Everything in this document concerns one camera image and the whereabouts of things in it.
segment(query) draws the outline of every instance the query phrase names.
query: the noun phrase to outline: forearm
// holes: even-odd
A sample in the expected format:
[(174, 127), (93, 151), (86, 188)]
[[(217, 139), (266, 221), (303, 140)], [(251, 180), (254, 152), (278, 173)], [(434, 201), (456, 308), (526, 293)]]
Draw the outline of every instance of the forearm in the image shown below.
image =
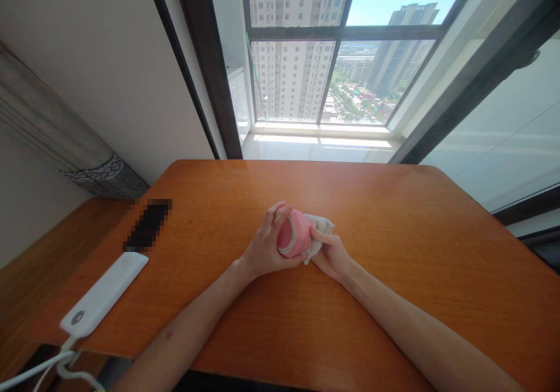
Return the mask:
[(359, 264), (353, 262), (340, 283), (440, 392), (523, 390), (463, 337), (393, 292)]
[(226, 309), (253, 277), (237, 260), (154, 339), (113, 391), (170, 391), (192, 364)]

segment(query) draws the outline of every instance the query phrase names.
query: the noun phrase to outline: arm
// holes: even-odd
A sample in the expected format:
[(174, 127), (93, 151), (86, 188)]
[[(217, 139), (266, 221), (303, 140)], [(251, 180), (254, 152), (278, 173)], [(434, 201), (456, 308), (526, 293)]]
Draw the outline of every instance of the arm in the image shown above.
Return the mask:
[(226, 309), (257, 277), (284, 268), (295, 268), (305, 256), (286, 259), (276, 248), (282, 223), (292, 211), (286, 207), (274, 219), (284, 202), (273, 205), (262, 226), (241, 258), (204, 293), (192, 301), (148, 345), (121, 377), (114, 392), (170, 391), (196, 358)]
[(523, 391), (463, 337), (369, 274), (348, 255), (340, 237), (311, 233), (324, 243), (313, 262), (368, 311), (438, 391)]

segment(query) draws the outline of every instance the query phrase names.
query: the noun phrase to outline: high-rise building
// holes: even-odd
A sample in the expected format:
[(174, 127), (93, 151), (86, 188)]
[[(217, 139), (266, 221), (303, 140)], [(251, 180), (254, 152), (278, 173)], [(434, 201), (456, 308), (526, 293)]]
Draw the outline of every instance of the high-rise building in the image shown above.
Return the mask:
[(336, 70), (352, 83), (363, 84), (372, 68), (373, 56), (350, 57), (339, 55)]
[[(338, 26), (345, 0), (250, 0), (253, 27)], [(257, 118), (315, 121), (334, 41), (252, 42)]]
[[(389, 25), (431, 25), (439, 10), (437, 3), (410, 4), (393, 12)], [(376, 93), (392, 92), (401, 81), (410, 80), (426, 58), (433, 41), (382, 41), (365, 86)]]

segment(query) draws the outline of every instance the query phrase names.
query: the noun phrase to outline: white cloth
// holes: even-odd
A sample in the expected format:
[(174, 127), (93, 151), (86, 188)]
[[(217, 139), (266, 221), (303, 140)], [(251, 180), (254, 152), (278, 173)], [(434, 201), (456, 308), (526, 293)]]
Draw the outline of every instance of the white cloth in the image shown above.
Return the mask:
[[(334, 224), (325, 217), (318, 217), (311, 214), (304, 214), (304, 216), (307, 217), (311, 223), (313, 223), (313, 225), (317, 230), (319, 230), (319, 232), (330, 235), (334, 229)], [(311, 239), (311, 248), (303, 253), (307, 256), (307, 260), (304, 262), (304, 264), (307, 265), (311, 258), (319, 253), (319, 251), (321, 250), (321, 246), (323, 246), (323, 242)]]

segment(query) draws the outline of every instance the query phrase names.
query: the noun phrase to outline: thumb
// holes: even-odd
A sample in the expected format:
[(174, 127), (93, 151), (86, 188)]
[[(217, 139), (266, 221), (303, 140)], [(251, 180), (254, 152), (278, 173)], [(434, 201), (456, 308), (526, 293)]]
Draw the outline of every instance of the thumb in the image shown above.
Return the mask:
[(295, 268), (299, 264), (305, 262), (307, 260), (307, 255), (301, 254), (293, 258), (285, 259), (284, 265), (286, 268)]
[(319, 242), (330, 244), (330, 245), (335, 244), (335, 242), (338, 239), (338, 236), (336, 234), (331, 235), (331, 234), (320, 232), (313, 226), (311, 227), (311, 237), (315, 240), (318, 240)]

